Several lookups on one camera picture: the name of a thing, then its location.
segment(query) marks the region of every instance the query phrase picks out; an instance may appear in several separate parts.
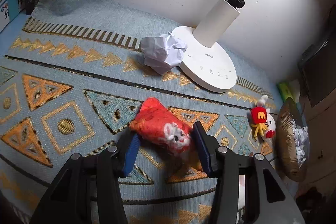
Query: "patterned rug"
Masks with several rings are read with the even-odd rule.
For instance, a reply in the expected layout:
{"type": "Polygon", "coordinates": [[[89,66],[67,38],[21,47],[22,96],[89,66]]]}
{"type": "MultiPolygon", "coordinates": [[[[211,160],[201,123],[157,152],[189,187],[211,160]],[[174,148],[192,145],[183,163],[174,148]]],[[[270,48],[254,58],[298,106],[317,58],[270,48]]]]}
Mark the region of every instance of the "patterned rug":
{"type": "MultiPolygon", "coordinates": [[[[247,113],[261,95],[278,113],[274,83],[242,57],[236,85],[208,92],[178,68],[164,76],[143,65],[139,42],[178,23],[113,0],[40,0],[0,60],[0,188],[24,223],[72,153],[114,144],[147,97],[241,155],[273,158],[271,141],[254,141],[247,113]]],[[[129,223],[204,223],[216,179],[142,142],[134,169],[120,179],[129,223]]],[[[99,223],[92,182],[93,223],[99,223]]]]}

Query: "lamp base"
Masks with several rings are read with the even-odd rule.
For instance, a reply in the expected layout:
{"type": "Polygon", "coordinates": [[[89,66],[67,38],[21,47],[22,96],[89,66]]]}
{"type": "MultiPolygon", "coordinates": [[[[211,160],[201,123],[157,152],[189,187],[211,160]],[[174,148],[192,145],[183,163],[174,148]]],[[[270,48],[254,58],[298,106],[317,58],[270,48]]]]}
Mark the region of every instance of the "lamp base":
{"type": "Polygon", "coordinates": [[[181,26],[171,33],[188,45],[181,70],[203,88],[223,93],[236,84],[235,66],[226,51],[216,42],[211,48],[203,46],[193,36],[194,28],[181,26]]]}

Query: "orange triangle pattern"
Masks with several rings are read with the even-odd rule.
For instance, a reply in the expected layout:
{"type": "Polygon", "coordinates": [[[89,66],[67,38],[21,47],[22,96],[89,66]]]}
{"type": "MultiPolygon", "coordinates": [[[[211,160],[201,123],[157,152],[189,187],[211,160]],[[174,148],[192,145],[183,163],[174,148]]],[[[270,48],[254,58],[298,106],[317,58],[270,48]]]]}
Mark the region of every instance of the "orange triangle pattern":
{"type": "Polygon", "coordinates": [[[26,74],[22,74],[22,81],[30,111],[74,88],[71,85],[26,74]]]}
{"type": "Polygon", "coordinates": [[[47,167],[53,167],[36,134],[30,117],[25,118],[8,130],[1,136],[1,140],[28,158],[47,167]]]}
{"type": "Polygon", "coordinates": [[[201,223],[208,215],[210,215],[211,206],[203,204],[198,205],[198,223],[201,223]]]}
{"type": "Polygon", "coordinates": [[[198,214],[185,211],[185,210],[179,210],[178,211],[178,224],[189,224],[191,221],[194,220],[194,218],[197,218],[198,214]]]}
{"type": "Polygon", "coordinates": [[[269,146],[268,142],[264,141],[261,147],[260,153],[264,156],[273,152],[273,149],[269,146]]]}
{"type": "Polygon", "coordinates": [[[171,177],[168,178],[167,183],[178,183],[185,181],[192,181],[204,179],[208,177],[206,173],[196,170],[191,166],[182,165],[171,177]]]}
{"type": "Polygon", "coordinates": [[[193,127],[194,122],[200,121],[206,132],[209,131],[219,117],[217,113],[195,111],[172,106],[169,106],[168,110],[190,127],[193,127]]]}

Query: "black stripe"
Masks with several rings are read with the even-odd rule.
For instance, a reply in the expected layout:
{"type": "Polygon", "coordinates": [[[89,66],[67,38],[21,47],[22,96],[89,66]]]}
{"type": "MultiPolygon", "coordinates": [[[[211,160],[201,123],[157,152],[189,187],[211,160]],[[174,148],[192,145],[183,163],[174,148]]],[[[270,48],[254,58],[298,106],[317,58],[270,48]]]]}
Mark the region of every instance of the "black stripe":
{"type": "Polygon", "coordinates": [[[274,157],[273,159],[269,160],[269,162],[272,162],[273,160],[275,160],[277,157],[274,157]]]}
{"type": "Polygon", "coordinates": [[[97,75],[95,73],[91,73],[91,72],[87,72],[87,71],[70,69],[70,68],[66,68],[66,67],[51,65],[51,64],[42,63],[42,62],[39,62],[39,61],[29,60],[29,59],[20,58],[20,57],[13,57],[13,56],[8,56],[8,55],[4,55],[4,57],[6,57],[8,59],[11,59],[11,60],[23,61],[23,62],[26,62],[26,63],[38,65],[38,66],[43,66],[43,67],[47,67],[47,68],[67,71],[67,72],[71,72],[71,73],[74,73],[74,74],[84,75],[84,76],[88,76],[88,77],[92,77],[92,78],[96,78],[96,79],[101,79],[101,80],[105,80],[105,81],[109,81],[109,82],[113,82],[113,83],[118,83],[118,84],[122,84],[122,85],[134,86],[136,88],[156,91],[156,92],[160,92],[160,93],[164,93],[164,94],[180,96],[180,97],[184,97],[184,98],[187,98],[187,99],[196,99],[196,100],[207,102],[207,103],[214,103],[214,104],[219,104],[219,105],[223,105],[223,106],[229,106],[229,107],[234,107],[234,108],[251,110],[251,108],[245,107],[245,106],[232,105],[232,104],[228,104],[228,103],[224,103],[224,102],[220,102],[220,101],[216,101],[216,100],[212,100],[212,99],[204,99],[204,98],[196,97],[196,96],[192,96],[192,95],[185,95],[185,94],[178,93],[178,92],[175,92],[175,91],[164,90],[164,89],[160,89],[160,88],[154,88],[152,86],[147,86],[147,85],[142,85],[142,84],[138,84],[138,83],[128,82],[128,81],[125,81],[125,80],[120,80],[120,79],[116,79],[116,78],[112,78],[112,77],[108,77],[108,76],[104,76],[104,75],[97,75]]]}
{"type": "Polygon", "coordinates": [[[2,159],[5,163],[7,163],[9,166],[13,167],[13,169],[15,169],[16,171],[18,171],[19,173],[21,173],[22,175],[36,181],[37,183],[45,186],[45,187],[49,187],[51,184],[39,179],[38,177],[35,177],[32,174],[29,174],[28,172],[26,172],[25,170],[21,169],[20,167],[16,166],[14,163],[12,163],[10,160],[8,160],[7,158],[5,158],[2,154],[0,154],[0,159],[2,159]]]}
{"type": "MultiPolygon", "coordinates": [[[[206,194],[209,194],[211,192],[214,192],[215,190],[216,190],[216,187],[205,190],[205,191],[202,191],[202,192],[194,193],[194,194],[174,196],[174,197],[171,197],[171,198],[158,198],[158,199],[148,199],[148,200],[146,200],[146,199],[140,199],[140,200],[123,199],[122,203],[123,203],[123,205],[148,205],[148,204],[160,204],[160,203],[176,202],[176,201],[180,201],[180,200],[184,200],[184,199],[195,198],[195,197],[201,196],[201,195],[206,195],[206,194]]],[[[97,201],[97,197],[92,196],[91,201],[97,201]]]]}

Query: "crumpled paper ball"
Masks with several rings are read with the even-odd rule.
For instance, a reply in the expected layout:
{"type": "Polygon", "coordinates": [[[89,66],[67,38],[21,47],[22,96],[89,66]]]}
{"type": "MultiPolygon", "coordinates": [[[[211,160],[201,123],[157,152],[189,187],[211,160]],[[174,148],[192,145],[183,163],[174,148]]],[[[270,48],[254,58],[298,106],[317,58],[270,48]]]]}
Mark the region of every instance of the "crumpled paper ball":
{"type": "Polygon", "coordinates": [[[145,55],[144,64],[163,75],[181,64],[187,44],[172,34],[162,34],[142,38],[140,49],[145,55]]]}

